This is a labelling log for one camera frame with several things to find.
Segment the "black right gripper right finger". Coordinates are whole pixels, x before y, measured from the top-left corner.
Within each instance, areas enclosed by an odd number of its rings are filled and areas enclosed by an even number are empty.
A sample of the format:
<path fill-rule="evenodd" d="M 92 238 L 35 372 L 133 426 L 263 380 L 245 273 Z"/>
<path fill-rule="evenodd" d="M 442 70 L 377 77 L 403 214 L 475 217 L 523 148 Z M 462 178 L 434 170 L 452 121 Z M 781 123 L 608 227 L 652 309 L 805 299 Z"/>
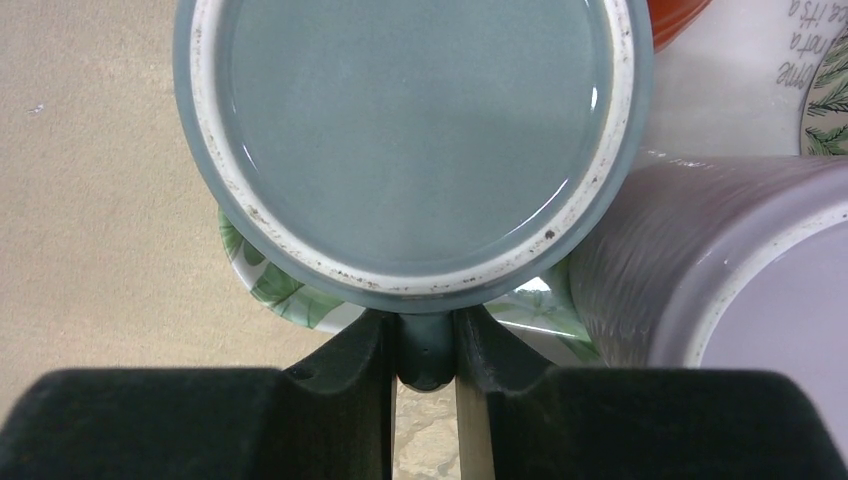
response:
<path fill-rule="evenodd" d="M 843 479 L 813 404 L 771 372 L 561 367 L 483 307 L 454 315 L 466 479 Z"/>

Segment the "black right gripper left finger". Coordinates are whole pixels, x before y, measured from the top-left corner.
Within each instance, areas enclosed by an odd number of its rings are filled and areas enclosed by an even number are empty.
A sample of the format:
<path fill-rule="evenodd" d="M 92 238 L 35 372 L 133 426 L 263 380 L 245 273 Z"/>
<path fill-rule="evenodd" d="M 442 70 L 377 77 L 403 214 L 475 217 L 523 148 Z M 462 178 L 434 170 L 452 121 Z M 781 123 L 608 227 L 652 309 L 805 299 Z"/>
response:
<path fill-rule="evenodd" d="M 388 479 L 394 323 L 370 312 L 272 368 L 68 369 L 1 430 L 5 479 Z"/>

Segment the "lilac ribbed mug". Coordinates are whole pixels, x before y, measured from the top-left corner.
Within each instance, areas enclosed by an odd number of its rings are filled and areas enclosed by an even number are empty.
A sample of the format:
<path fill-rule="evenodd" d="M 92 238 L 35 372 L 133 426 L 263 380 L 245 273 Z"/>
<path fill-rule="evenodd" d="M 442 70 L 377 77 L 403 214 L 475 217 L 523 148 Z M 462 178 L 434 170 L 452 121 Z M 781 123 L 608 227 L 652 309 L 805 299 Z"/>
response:
<path fill-rule="evenodd" d="M 846 447 L 845 157 L 655 162 L 568 263 L 609 366 L 781 373 Z"/>

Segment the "grey-green ceramic mug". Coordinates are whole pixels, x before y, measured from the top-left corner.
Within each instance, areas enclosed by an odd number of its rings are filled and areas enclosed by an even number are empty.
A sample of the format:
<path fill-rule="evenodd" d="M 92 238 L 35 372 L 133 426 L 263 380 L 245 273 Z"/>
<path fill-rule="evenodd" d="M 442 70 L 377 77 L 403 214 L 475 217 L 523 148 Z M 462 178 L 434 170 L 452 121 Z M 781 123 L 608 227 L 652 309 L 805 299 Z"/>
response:
<path fill-rule="evenodd" d="M 647 120 L 644 1 L 181 1 L 173 82 L 217 204 L 300 283 L 400 321 L 398 375 L 456 371 L 449 320 L 564 259 Z"/>

